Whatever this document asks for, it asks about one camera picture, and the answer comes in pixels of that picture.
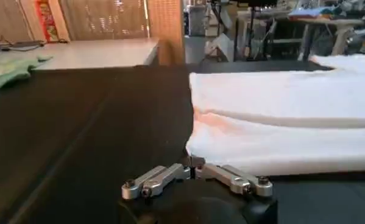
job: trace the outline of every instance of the black cable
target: black cable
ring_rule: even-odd
[[[35,47],[33,47],[33,48],[28,48],[28,49],[20,49],[20,48],[16,49],[16,48],[13,48],[13,47],[9,47],[8,49],[9,49],[10,51],[21,51],[21,52],[26,52],[26,51],[32,51],[32,50],[37,49],[37,48],[39,48],[39,47],[41,47],[41,46],[40,46],[40,45],[38,45],[38,46],[35,46]]]

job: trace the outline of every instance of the white table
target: white table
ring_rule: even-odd
[[[310,54],[310,48],[312,44],[312,36],[314,32],[314,24],[326,24],[336,26],[336,41],[331,52],[331,55],[341,55],[345,51],[346,40],[350,36],[351,31],[355,26],[365,26],[365,18],[363,19],[325,19],[325,18],[315,18],[315,19],[297,19],[298,21],[306,22],[307,25],[304,30],[303,35],[303,47],[305,48],[299,55],[299,60],[308,60]]]
[[[267,9],[261,12],[254,13],[254,19],[257,20],[267,20],[270,18],[273,19],[282,19],[287,18],[290,10],[282,10],[282,9]],[[250,10],[239,10],[237,11],[236,23],[235,23],[235,38],[234,38],[234,52],[237,51],[238,48],[238,33],[239,33],[239,21],[243,22],[243,38],[242,38],[242,47],[246,45],[247,40],[247,33],[248,33],[248,25],[251,23],[251,11]]]
[[[157,49],[158,40],[150,38],[72,41],[46,44],[27,52],[1,52],[0,60],[53,56],[38,70],[130,67],[151,64],[157,56]]]

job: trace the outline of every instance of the window blind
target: window blind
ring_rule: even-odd
[[[147,37],[144,0],[60,0],[72,40]]]
[[[0,0],[0,38],[11,42],[32,40],[26,19],[16,0]]]

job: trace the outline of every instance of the green cloth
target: green cloth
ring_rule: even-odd
[[[13,80],[28,79],[30,77],[29,69],[37,68],[51,58],[52,57],[37,57],[33,59],[14,58],[0,61],[0,88]]]

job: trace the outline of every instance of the cable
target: cable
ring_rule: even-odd
[[[331,37],[334,37],[333,33],[331,33],[331,30],[330,30],[330,28],[328,27],[328,24],[325,24],[325,26],[326,26],[326,29],[327,29],[328,33],[330,34],[330,36],[331,36]]]
[[[273,18],[272,25],[270,26],[269,30],[266,32],[265,36],[264,36],[264,37],[263,37],[263,39],[261,40],[261,44],[260,44],[260,46],[258,47],[257,53],[255,54],[255,56],[254,56],[254,58],[253,58],[254,60],[257,58],[258,54],[260,53],[260,51],[261,51],[261,46],[262,46],[263,42],[265,41],[266,37],[268,37],[269,33],[274,33],[274,29],[275,29],[275,27],[274,27],[274,26],[275,26],[275,25],[274,25],[274,23],[275,23],[275,20],[274,20],[274,18]]]
[[[41,47],[40,45],[38,45],[38,46],[35,46],[35,47],[33,47],[33,48],[28,48],[28,49],[16,49],[16,48],[14,48],[14,47],[10,47],[10,48],[8,48],[10,51],[20,51],[20,52],[26,52],[26,51],[32,51],[32,50],[34,50],[34,49],[37,49],[37,48],[39,48],[39,47]]]

